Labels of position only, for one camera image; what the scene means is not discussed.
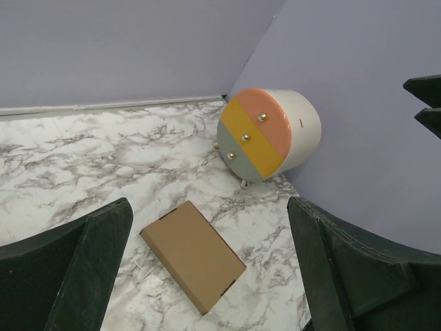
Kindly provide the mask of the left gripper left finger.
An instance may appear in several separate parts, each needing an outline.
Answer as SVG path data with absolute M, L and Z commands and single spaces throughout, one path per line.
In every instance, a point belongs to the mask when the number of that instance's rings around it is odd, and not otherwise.
M 1 246 L 1 329 L 100 330 L 133 218 L 123 197 Z

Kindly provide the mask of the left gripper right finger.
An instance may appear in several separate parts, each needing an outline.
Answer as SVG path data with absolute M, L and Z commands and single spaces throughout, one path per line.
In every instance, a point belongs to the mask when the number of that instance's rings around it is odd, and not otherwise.
M 390 241 L 291 197 L 311 314 L 305 330 L 439 330 L 440 255 Z

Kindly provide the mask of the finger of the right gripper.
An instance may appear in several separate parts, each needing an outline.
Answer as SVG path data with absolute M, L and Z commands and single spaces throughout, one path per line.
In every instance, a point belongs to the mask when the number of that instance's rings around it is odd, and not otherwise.
M 408 79 L 403 88 L 431 108 L 440 107 L 441 76 L 431 75 Z
M 441 139 L 441 108 L 425 108 L 419 111 L 414 118 Z

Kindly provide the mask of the brown cardboard box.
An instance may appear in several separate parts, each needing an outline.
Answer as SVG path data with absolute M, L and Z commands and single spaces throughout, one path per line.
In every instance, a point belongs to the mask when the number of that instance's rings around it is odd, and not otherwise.
M 191 201 L 144 227 L 140 236 L 203 316 L 246 270 Z

